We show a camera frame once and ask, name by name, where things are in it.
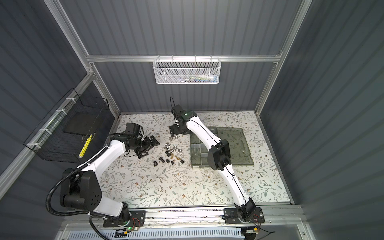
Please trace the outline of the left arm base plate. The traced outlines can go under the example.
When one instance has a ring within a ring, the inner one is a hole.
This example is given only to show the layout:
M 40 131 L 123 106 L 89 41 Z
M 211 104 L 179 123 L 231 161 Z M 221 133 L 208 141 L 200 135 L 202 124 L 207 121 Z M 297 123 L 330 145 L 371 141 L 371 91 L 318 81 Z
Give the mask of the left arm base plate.
M 129 211 L 127 217 L 108 217 L 107 220 L 104 220 L 104 228 L 114 228 L 114 227 L 142 227 L 146 219 L 146 211 Z

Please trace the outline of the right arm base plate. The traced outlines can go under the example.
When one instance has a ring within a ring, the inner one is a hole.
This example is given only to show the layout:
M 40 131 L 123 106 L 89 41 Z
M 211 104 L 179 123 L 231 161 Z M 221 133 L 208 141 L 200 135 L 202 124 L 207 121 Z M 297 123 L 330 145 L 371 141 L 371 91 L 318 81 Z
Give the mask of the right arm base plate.
M 241 209 L 225 208 L 221 218 L 226 224 L 263 224 L 265 217 L 262 208 L 256 207 L 252 213 L 243 213 Z

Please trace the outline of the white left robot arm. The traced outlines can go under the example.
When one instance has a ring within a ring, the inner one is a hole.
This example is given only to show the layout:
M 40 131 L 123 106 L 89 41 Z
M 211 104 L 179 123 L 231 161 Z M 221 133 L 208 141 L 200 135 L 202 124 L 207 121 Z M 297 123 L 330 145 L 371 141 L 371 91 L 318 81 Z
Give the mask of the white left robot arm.
M 60 187 L 60 204 L 63 207 L 129 221 L 131 214 L 127 204 L 103 195 L 99 180 L 104 171 L 125 152 L 134 151 L 139 159 L 160 145 L 154 137 L 139 137 L 127 132 L 111 134 L 110 144 L 76 169 L 63 173 L 65 180 Z

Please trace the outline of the translucent green organizer box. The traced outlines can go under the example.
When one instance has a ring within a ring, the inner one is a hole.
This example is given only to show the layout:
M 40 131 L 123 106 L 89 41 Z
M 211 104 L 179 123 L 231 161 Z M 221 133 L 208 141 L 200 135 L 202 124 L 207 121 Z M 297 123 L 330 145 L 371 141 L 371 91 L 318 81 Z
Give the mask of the translucent green organizer box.
M 242 128 L 208 127 L 221 140 L 229 142 L 231 162 L 234 166 L 253 166 L 251 151 Z M 193 168 L 209 167 L 208 150 L 201 140 L 190 133 L 191 166 Z

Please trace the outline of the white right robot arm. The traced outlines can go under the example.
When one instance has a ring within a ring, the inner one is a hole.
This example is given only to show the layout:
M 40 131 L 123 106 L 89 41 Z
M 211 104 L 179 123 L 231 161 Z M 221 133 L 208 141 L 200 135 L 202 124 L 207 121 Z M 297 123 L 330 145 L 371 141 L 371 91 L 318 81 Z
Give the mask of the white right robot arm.
M 175 124 L 170 126 L 172 136 L 192 132 L 208 150 L 208 164 L 224 179 L 233 196 L 238 218 L 248 222 L 253 217 L 256 204 L 242 187 L 231 162 L 230 145 L 227 140 L 215 136 L 194 112 L 174 116 Z

